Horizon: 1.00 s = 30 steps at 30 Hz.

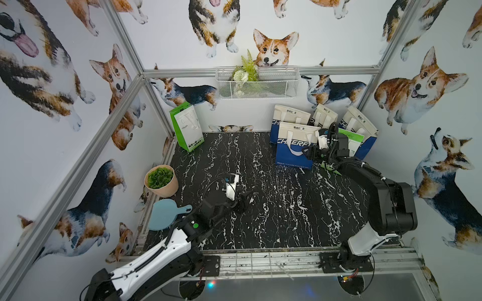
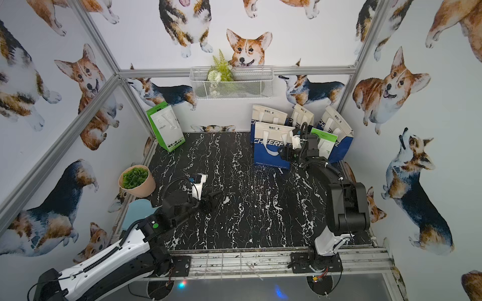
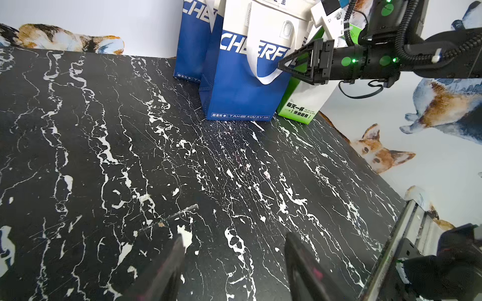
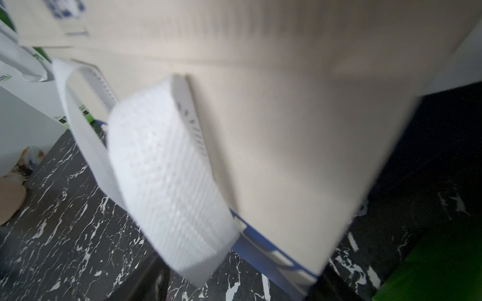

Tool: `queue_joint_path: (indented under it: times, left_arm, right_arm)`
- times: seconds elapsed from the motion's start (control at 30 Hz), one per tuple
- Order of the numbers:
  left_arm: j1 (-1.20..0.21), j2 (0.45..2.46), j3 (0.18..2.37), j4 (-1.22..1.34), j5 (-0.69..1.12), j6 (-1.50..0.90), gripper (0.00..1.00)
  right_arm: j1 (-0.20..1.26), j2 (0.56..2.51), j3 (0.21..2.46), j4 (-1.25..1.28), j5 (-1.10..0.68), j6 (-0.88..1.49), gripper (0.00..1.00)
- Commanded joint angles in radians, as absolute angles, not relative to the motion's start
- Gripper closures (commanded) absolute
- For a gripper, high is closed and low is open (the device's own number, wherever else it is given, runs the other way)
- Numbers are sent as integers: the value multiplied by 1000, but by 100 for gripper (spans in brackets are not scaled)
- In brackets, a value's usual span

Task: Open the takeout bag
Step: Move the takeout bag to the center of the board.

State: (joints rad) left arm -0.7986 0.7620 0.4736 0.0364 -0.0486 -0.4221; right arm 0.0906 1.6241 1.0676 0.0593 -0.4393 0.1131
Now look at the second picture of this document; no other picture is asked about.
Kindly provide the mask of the blue white bag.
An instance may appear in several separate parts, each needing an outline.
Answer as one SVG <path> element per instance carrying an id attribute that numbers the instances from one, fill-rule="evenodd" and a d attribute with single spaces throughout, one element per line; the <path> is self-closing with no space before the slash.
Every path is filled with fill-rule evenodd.
<path id="1" fill-rule="evenodd" d="M 294 127 L 256 122 L 254 126 L 254 164 L 280 169 L 290 169 L 290 163 L 283 159 L 279 150 L 292 145 Z"/>

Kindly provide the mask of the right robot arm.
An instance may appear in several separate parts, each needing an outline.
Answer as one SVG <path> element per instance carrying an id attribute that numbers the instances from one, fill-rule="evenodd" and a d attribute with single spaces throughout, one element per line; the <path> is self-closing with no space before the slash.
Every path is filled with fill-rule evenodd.
<path id="1" fill-rule="evenodd" d="M 299 149 L 282 146 L 278 154 L 316 178 L 326 192 L 326 227 L 315 239 L 315 257 L 332 257 L 355 233 L 370 228 L 366 189 L 362 183 L 346 179 L 324 157 L 318 156 L 314 134 Z"/>

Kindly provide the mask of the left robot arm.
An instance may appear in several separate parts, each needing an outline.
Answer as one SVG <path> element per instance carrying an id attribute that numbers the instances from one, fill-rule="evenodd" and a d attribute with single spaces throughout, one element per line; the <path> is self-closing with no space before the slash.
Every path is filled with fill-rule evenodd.
<path id="1" fill-rule="evenodd" d="M 26 298 L 100 300 L 141 278 L 187 276 L 191 258 L 170 255 L 165 240 L 191 217 L 214 213 L 224 199 L 224 192 L 212 188 L 171 193 L 153 214 L 135 221 L 120 241 L 61 272 L 52 268 L 43 273 Z"/>

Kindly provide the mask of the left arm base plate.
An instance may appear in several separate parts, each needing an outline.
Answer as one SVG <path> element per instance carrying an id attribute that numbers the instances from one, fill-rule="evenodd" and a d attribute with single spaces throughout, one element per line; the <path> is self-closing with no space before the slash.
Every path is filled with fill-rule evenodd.
<path id="1" fill-rule="evenodd" d="M 151 277 L 187 277 L 192 262 L 191 256 L 168 257 L 158 263 Z"/>

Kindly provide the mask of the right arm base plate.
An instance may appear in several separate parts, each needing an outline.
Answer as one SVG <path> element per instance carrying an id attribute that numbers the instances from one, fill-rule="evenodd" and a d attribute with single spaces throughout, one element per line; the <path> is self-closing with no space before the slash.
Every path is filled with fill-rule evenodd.
<path id="1" fill-rule="evenodd" d="M 321 256 L 316 253 L 291 253 L 287 266 L 293 273 L 342 272 L 343 265 L 339 254 Z"/>

